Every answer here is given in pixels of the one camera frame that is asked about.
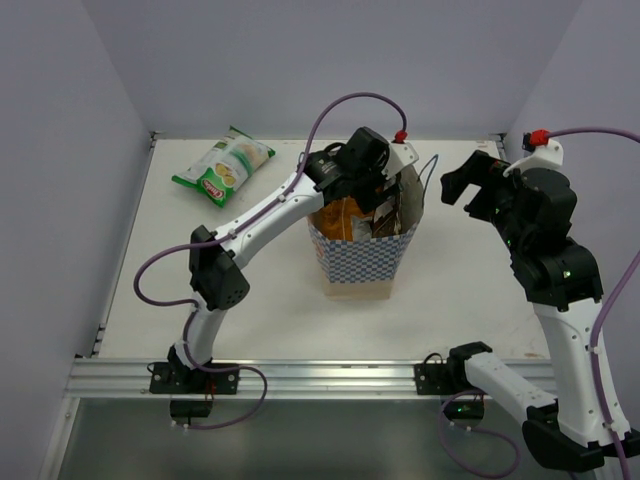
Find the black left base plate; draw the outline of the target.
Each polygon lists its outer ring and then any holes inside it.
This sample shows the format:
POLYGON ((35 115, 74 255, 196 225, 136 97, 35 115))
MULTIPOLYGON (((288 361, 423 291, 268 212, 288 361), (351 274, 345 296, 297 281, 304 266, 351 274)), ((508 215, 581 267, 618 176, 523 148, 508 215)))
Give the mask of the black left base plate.
POLYGON ((207 418, 213 408, 216 394, 235 395, 239 381, 239 366, 228 363, 208 362, 206 367, 217 373, 186 368, 180 372, 169 362, 152 362, 147 365, 151 374, 149 392, 156 395, 196 395, 196 400, 171 400, 169 412, 178 423, 190 423, 193 419, 207 418))

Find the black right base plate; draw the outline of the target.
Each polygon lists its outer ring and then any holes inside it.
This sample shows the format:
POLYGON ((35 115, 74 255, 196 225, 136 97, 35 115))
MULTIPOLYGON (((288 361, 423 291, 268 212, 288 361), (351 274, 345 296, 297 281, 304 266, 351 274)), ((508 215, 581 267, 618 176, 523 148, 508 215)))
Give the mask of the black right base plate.
MULTIPOLYGON (((443 356, 430 353, 424 360, 413 365, 414 382, 418 395, 438 396, 441 404, 454 394, 470 391, 473 387, 463 378, 458 378, 443 356)), ((473 395, 471 398, 453 400, 445 409, 444 415, 450 421, 458 421, 469 426, 478 425, 485 414, 484 397, 473 395)))

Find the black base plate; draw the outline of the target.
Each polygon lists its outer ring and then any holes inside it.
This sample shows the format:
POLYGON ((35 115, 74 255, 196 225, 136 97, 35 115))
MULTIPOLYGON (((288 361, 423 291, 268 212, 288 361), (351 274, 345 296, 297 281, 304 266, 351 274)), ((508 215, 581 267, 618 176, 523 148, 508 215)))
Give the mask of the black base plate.
POLYGON ((169 362, 152 362, 147 365, 151 374, 149 392, 156 395, 196 395, 196 400, 171 400, 169 412, 178 423, 190 423, 193 419, 207 418, 213 408, 216 394, 235 395, 239 381, 239 366, 228 363, 208 362, 206 367, 217 373, 186 368, 180 372, 169 362))
MULTIPOLYGON (((430 353, 424 360, 413 365, 414 382, 418 395, 438 396, 441 404, 454 394, 470 391, 473 387, 463 378, 458 378, 443 356, 430 353)), ((450 421, 458 421, 469 426, 478 425, 485 414, 484 397, 473 395, 471 398, 453 400, 445 409, 444 415, 450 421)))

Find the blue checkered paper bag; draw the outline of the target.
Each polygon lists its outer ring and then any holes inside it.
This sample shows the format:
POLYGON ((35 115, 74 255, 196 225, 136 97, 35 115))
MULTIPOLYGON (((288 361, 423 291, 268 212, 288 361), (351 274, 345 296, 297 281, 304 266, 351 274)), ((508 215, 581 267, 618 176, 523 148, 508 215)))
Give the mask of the blue checkered paper bag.
POLYGON ((401 232, 373 238, 372 232, 358 241, 329 240, 316 228, 316 212, 308 228, 320 265, 322 288, 332 300, 386 300, 406 250, 421 222, 427 188, 438 166, 434 154, 416 170, 409 166, 398 175, 402 189, 401 232))

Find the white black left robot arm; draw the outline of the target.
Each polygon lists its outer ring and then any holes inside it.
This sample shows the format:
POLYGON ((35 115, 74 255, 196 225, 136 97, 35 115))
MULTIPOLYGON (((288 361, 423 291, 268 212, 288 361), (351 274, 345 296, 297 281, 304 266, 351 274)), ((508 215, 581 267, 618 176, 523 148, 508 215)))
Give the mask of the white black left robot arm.
POLYGON ((215 231, 194 230, 189 243, 190 313, 168 354, 175 384, 193 393, 207 383, 217 332, 227 311, 248 294, 242 271, 262 248, 336 200, 351 197, 361 210, 371 212, 393 193, 389 183, 412 153, 410 147, 360 127, 334 149, 305 152, 296 172, 239 218, 215 231))

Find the yellow snack bag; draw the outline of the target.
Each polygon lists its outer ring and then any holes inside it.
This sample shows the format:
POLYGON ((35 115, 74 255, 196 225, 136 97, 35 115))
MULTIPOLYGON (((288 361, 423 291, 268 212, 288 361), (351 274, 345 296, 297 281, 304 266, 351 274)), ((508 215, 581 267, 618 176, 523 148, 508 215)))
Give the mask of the yellow snack bag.
POLYGON ((371 233, 371 213, 364 213, 352 197, 331 202, 317 214, 316 228, 329 240, 358 241, 371 233))

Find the dark brown snack bag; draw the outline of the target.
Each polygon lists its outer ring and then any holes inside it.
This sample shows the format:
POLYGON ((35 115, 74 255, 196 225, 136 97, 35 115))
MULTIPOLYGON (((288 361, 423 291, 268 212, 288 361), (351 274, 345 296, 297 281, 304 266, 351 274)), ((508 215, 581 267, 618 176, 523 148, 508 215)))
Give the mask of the dark brown snack bag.
POLYGON ((402 189, 398 180, 389 181, 384 186, 385 190, 391 190, 390 196, 379 205, 371 221, 373 238, 383 238, 399 235, 401 232, 401 206, 402 189))

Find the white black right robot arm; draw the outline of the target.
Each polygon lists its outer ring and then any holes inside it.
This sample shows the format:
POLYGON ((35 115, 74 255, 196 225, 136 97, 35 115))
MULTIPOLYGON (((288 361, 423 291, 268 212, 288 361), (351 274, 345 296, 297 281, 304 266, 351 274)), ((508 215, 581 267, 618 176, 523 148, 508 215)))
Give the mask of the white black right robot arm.
POLYGON ((582 473, 606 458, 638 456, 639 433, 615 392, 599 315, 604 313, 597 261, 569 236, 577 196, 558 170, 515 166, 475 151, 441 178, 441 200, 453 205, 470 185, 479 190, 464 210, 492 224, 510 254, 511 269, 539 320, 556 394, 534 386, 482 342, 451 349, 445 379, 451 389, 477 389, 521 426, 532 457, 544 468, 582 473))

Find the green Chuba chips bag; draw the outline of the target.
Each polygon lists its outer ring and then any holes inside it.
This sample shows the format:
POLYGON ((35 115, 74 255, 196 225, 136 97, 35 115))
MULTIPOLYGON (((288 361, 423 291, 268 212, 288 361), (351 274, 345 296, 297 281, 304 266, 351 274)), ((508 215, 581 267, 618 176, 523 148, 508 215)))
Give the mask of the green Chuba chips bag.
POLYGON ((188 169, 171 181, 195 189, 214 205, 223 208, 237 190, 276 154, 234 126, 188 169))

